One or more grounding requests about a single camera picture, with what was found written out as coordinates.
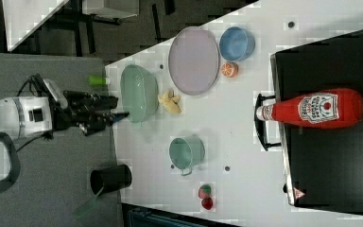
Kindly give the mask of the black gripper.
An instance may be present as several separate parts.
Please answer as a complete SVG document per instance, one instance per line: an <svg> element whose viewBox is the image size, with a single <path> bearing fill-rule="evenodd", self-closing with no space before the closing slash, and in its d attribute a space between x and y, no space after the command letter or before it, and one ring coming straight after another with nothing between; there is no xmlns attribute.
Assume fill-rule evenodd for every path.
<svg viewBox="0 0 363 227"><path fill-rule="evenodd" d="M129 112L111 113L117 107L116 96L89 94L86 92L64 91L68 102L66 108L53 109L53 130L65 131L79 127L85 136L104 131L108 126L129 116Z"/></svg>

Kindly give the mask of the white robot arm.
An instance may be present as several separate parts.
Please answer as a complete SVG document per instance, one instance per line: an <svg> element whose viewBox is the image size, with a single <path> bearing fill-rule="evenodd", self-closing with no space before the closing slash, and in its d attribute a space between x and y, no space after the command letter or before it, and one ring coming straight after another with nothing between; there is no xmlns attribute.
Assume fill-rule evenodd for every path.
<svg viewBox="0 0 363 227"><path fill-rule="evenodd" d="M0 99L0 153L7 155L9 164L0 166L0 194L14 186L20 176L17 141L50 139L54 132L71 127L81 129L86 136L103 131L129 116L127 112L111 112L117 101L115 96L76 91Z"/></svg>

